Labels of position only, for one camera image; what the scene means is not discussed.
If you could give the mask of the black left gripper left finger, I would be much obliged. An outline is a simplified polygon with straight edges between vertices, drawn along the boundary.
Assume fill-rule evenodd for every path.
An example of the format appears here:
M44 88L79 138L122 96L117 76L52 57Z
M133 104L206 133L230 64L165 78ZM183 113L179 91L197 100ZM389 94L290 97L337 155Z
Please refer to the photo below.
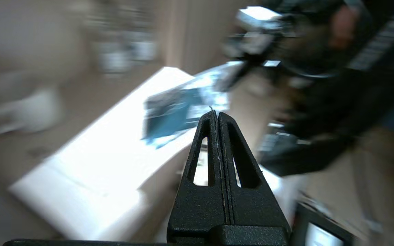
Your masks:
M208 185L194 184L203 139L208 140ZM167 226L169 240L205 240L209 231L226 222L224 189L215 111L198 123Z

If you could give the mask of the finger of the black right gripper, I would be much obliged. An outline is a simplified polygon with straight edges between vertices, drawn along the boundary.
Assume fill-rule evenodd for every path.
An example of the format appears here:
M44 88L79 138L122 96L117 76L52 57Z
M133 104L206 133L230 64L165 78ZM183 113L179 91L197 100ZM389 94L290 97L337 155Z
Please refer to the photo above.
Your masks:
M218 66L218 91L231 90L249 71L248 61L228 61Z

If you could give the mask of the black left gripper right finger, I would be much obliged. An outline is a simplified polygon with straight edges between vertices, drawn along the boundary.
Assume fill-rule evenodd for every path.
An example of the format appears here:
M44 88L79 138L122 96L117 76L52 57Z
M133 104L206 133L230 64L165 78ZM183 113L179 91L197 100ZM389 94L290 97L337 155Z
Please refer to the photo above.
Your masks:
M219 154L228 225L287 226L287 220L238 124L219 114Z

